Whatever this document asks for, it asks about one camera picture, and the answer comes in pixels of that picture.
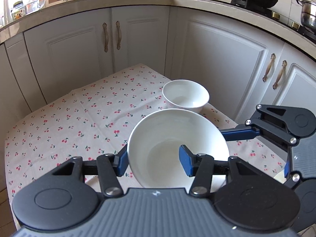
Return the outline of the cherry print tablecloth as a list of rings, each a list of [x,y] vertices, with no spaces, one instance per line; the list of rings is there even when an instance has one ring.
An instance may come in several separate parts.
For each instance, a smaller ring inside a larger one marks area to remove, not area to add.
[[[71,157],[90,161],[119,152],[143,117],[166,107],[167,82],[138,64],[73,90],[16,123],[4,143],[9,199]]]

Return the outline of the floral bowl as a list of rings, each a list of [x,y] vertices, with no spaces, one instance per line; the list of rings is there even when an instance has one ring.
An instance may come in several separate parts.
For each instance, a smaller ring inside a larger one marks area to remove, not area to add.
[[[280,171],[278,174],[276,174],[274,176],[274,179],[278,182],[280,182],[281,184],[284,184],[287,179],[284,177],[284,170]]]
[[[137,123],[127,143],[131,171],[142,187],[189,190],[194,178],[181,165],[182,144],[217,161],[229,157],[223,135],[205,117],[182,109],[153,112]]]
[[[200,113],[209,102],[207,89],[191,80],[172,80],[162,88],[162,95],[169,109],[185,109]]]

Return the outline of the steel cooking pot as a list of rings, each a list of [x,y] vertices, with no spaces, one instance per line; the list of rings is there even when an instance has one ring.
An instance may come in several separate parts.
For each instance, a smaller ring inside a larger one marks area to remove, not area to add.
[[[316,31],[316,3],[308,0],[296,0],[302,7],[300,22],[301,24],[315,33]]]

